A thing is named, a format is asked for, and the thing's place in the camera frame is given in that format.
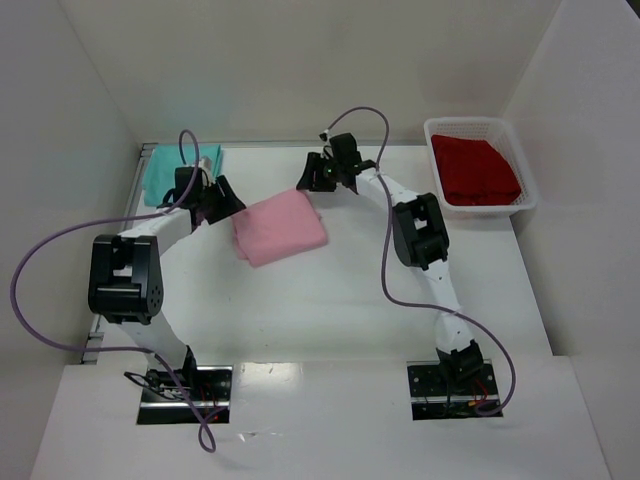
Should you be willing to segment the pink t shirt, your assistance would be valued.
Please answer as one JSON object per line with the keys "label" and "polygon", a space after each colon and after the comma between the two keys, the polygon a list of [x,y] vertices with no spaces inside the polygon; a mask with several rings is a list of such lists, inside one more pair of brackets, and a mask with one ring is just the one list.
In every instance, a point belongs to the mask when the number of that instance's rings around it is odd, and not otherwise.
{"label": "pink t shirt", "polygon": [[237,256],[261,267],[325,246],[328,234],[308,196],[289,189],[232,217]]}

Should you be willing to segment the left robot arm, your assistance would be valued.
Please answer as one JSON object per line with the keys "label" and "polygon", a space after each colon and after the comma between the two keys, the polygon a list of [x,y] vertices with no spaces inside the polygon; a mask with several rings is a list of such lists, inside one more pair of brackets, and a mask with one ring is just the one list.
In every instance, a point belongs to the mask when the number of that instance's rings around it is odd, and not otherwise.
{"label": "left robot arm", "polygon": [[89,276],[90,310],[120,327],[145,351],[160,379],[175,374],[190,389],[202,376],[191,348],[172,330],[162,312],[161,256],[202,224],[213,224],[246,209],[225,176],[207,185],[197,178],[184,203],[119,235],[95,238]]}

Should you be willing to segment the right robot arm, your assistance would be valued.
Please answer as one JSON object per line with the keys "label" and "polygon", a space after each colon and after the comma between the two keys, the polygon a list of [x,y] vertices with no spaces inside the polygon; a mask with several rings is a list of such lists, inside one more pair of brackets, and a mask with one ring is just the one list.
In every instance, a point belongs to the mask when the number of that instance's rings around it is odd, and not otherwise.
{"label": "right robot arm", "polygon": [[473,383],[483,357],[453,287],[448,249],[450,240],[437,198],[419,194],[381,172],[365,160],[350,133],[320,134],[323,151],[307,155],[296,188],[308,192],[333,192],[341,185],[387,211],[385,244],[394,248],[400,263],[428,288],[438,312],[435,321],[439,369],[451,392]]}

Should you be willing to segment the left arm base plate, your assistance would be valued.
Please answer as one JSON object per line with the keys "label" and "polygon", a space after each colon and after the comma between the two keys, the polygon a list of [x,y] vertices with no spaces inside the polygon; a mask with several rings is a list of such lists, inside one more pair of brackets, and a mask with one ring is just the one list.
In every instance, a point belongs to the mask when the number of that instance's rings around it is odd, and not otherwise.
{"label": "left arm base plate", "polygon": [[[142,388],[138,425],[197,424],[175,382],[165,371],[148,370],[144,375],[125,372],[125,377]],[[195,387],[184,384],[184,389],[209,424],[227,424],[230,418],[233,367],[202,366],[197,370]]]}

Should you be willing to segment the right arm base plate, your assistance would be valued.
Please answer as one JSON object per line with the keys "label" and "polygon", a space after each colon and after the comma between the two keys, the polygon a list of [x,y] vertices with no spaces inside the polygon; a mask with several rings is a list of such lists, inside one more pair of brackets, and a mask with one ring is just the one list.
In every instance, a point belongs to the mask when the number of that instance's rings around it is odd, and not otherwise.
{"label": "right arm base plate", "polygon": [[414,421],[480,418],[476,411],[501,405],[490,361],[479,375],[461,387],[450,387],[435,361],[407,364],[407,377]]}

